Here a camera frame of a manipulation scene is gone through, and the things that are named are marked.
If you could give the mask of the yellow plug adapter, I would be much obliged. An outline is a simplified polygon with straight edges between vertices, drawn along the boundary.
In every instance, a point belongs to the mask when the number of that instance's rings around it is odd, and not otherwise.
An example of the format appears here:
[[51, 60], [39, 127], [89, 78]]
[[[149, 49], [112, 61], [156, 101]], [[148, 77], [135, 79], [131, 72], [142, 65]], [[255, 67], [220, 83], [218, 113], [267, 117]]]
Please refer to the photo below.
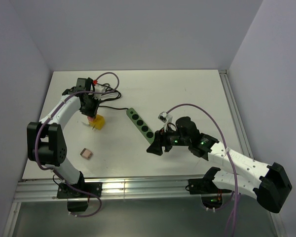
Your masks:
[[95, 117], [95, 120], [94, 122], [89, 122], [90, 126], [93, 128], [93, 129], [96, 129], [96, 130], [101, 130], [105, 124], [105, 119], [103, 116], [101, 115], [96, 115]]

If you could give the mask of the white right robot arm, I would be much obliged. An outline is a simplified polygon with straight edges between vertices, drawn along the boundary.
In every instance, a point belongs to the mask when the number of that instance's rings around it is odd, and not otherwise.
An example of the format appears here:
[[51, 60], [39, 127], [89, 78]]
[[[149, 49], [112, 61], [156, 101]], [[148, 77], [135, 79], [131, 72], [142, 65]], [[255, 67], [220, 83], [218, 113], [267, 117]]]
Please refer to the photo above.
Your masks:
[[257, 200], [266, 210], [279, 213], [292, 185], [282, 165], [256, 161], [230, 148], [218, 139], [199, 132], [190, 117], [181, 117], [175, 129], [169, 127], [172, 116], [163, 112], [158, 117], [164, 127], [155, 132], [147, 152], [162, 155], [174, 146], [184, 146], [196, 157], [210, 162], [211, 167], [202, 178], [188, 181], [191, 195], [240, 193]]

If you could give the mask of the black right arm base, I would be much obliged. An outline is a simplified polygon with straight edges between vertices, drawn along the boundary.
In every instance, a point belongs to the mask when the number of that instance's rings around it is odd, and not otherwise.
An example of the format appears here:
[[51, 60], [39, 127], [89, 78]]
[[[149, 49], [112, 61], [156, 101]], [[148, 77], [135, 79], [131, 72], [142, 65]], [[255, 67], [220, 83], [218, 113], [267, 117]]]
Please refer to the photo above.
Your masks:
[[232, 190], [219, 189], [211, 180], [204, 178], [188, 179], [185, 190], [190, 195], [229, 194]]

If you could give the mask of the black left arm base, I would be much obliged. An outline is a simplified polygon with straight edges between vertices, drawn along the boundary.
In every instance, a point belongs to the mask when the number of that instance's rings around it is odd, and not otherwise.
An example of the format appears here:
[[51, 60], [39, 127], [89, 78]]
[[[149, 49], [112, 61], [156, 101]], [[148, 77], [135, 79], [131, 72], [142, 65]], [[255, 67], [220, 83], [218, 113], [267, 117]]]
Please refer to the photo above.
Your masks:
[[[67, 200], [67, 210], [70, 214], [75, 214], [79, 217], [91, 216], [98, 213], [102, 208], [102, 201], [100, 199], [102, 193], [102, 182], [87, 182], [81, 187], [77, 188], [74, 185], [70, 187], [65, 183], [58, 185], [57, 199]], [[99, 201], [99, 207], [91, 214], [82, 214], [89, 207], [91, 198]]]

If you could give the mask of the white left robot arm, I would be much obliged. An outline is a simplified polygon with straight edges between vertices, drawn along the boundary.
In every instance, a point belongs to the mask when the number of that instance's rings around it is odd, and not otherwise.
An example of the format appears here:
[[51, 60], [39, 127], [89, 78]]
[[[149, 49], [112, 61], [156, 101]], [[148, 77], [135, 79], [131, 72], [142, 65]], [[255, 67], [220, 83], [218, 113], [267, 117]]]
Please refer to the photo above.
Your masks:
[[89, 195], [96, 187], [86, 184], [81, 171], [67, 157], [63, 128], [77, 112], [95, 118], [105, 88], [91, 78], [78, 78], [76, 86], [66, 89], [55, 108], [39, 122], [27, 126], [28, 159], [41, 170], [50, 170], [60, 180], [60, 189], [74, 197]]

